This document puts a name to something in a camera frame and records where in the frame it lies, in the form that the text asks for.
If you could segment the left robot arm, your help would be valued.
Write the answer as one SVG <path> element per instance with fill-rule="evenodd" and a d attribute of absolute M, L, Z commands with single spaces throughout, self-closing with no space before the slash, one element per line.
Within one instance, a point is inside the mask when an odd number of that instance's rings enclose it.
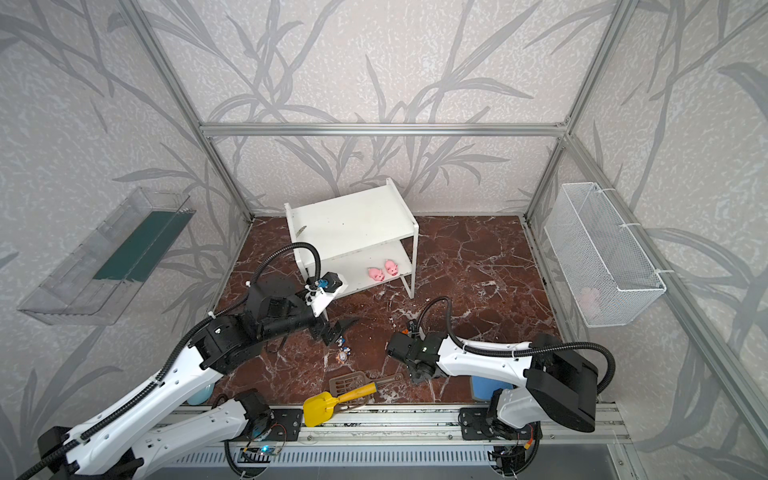
<path fill-rule="evenodd" d="M 334 343 L 352 323 L 332 324 L 324 311 L 347 288 L 334 272 L 311 277 L 302 288 L 290 279 L 252 282 L 244 300 L 195 325 L 156 374 L 114 405 L 74 427 L 42 434 L 41 459 L 22 478 L 49 469 L 56 479 L 140 479 L 200 447 L 268 429 L 272 410 L 255 390 L 175 425 L 158 424 L 273 340 L 308 331 Z"/>

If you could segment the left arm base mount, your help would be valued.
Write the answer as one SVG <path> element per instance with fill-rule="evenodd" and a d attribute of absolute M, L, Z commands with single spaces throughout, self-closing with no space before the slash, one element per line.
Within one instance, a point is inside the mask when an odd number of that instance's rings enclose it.
<path fill-rule="evenodd" d="M 295 442 L 303 424 L 301 408 L 270 407 L 255 389 L 234 396 L 244 409 L 245 427 L 240 438 L 255 441 Z"/>

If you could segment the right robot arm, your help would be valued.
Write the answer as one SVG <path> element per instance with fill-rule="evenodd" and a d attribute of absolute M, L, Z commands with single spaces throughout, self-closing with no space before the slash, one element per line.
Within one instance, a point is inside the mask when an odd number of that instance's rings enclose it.
<path fill-rule="evenodd" d="M 424 337 L 394 333 L 389 357 L 405 365 L 415 383 L 438 377 L 479 377 L 506 384 L 492 395 L 489 423 L 512 429 L 551 420 L 570 430 L 595 430 L 599 369 L 583 346 L 548 334 L 532 342 L 488 343 L 432 332 Z"/>

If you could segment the pink pig toy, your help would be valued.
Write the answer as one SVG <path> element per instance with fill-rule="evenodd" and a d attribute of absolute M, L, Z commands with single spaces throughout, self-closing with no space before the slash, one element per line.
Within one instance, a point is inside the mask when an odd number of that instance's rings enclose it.
<path fill-rule="evenodd" d="M 367 269 L 368 276 L 375 282 L 383 282 L 386 278 L 385 273 L 376 267 L 370 267 Z"/>
<path fill-rule="evenodd" d="M 397 277 L 400 274 L 398 264 L 391 259 L 387 259 L 384 264 L 387 274 L 391 277 Z"/>

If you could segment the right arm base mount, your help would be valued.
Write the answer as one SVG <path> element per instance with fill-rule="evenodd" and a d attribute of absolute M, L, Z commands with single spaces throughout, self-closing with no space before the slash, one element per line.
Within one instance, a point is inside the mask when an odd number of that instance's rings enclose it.
<path fill-rule="evenodd" d="M 459 410 L 458 424 L 465 441 L 510 440 L 539 441 L 542 438 L 537 422 L 522 428 L 511 427 L 498 420 L 488 408 L 464 407 Z"/>

